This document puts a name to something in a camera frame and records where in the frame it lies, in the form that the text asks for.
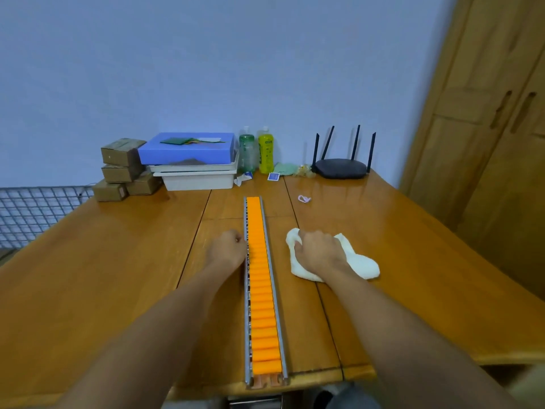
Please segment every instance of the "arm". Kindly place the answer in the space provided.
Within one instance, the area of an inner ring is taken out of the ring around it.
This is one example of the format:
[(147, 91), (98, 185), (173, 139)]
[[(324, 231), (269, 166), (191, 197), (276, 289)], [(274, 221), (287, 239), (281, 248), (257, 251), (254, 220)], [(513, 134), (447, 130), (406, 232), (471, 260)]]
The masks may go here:
[(246, 256), (236, 231), (209, 248), (206, 265), (115, 340), (58, 408), (159, 408), (184, 372), (215, 293)]
[(322, 278), (350, 315), (386, 395), (403, 407), (518, 407), (470, 357), (354, 273), (340, 242), (300, 231), (299, 263)]

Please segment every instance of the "plastic bottle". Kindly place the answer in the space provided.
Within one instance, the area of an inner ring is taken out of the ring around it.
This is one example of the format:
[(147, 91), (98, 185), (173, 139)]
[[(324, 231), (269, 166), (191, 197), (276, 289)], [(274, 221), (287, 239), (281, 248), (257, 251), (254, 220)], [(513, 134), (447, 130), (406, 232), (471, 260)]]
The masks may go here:
[(255, 137), (250, 135), (250, 127), (244, 126), (239, 135), (239, 169), (241, 172), (253, 172), (257, 169), (255, 163), (256, 152)]
[(271, 173), (274, 171), (273, 145), (274, 138), (269, 133), (269, 128), (263, 126), (263, 130), (257, 132), (259, 138), (259, 171), (261, 173)]

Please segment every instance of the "wardrobe door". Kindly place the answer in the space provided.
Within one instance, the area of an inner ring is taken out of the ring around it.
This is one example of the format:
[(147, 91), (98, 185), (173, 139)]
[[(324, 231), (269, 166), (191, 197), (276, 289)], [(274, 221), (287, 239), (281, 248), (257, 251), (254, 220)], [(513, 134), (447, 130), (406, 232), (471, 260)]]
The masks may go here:
[(545, 43), (545, 0), (473, 0), (408, 196), (456, 229)]
[(482, 174), (457, 234), (545, 299), (545, 54)]

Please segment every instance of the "metal wire grid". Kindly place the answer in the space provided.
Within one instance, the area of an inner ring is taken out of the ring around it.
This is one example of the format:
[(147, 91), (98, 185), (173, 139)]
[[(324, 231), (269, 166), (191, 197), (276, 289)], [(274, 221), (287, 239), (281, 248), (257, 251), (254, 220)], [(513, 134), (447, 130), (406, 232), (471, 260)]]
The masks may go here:
[(24, 247), (92, 196), (90, 185), (0, 188), (0, 247)]

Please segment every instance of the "hand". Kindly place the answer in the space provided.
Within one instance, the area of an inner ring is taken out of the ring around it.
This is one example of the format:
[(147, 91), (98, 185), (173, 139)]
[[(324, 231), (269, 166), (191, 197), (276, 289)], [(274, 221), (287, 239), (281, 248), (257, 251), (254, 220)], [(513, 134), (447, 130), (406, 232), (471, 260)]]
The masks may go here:
[(346, 254), (337, 238), (322, 231), (299, 230), (303, 244), (295, 242), (295, 257), (306, 270), (316, 274), (326, 283), (339, 271), (354, 272), (346, 261)]
[(220, 271), (225, 280), (246, 258), (247, 247), (246, 241), (238, 231), (235, 229), (225, 231), (210, 243), (206, 267)]

